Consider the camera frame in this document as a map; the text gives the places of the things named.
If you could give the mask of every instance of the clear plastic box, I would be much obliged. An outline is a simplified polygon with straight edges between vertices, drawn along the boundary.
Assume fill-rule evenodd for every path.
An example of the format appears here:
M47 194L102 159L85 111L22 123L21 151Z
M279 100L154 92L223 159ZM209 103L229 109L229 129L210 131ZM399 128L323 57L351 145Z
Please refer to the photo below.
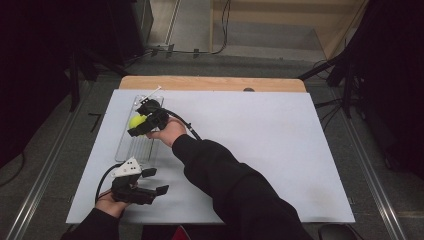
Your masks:
M136 110L140 107L140 101L145 97L144 95L137 95L131 103L131 110L128 114L126 124L123 127L121 141L119 142L119 147L115 155L115 160L117 162L124 162L134 157L139 164L154 165L159 140L148 139L145 135L131 137L127 132L129 121L132 117L139 114ZM158 101L162 106L164 100L162 96L150 96L149 98Z

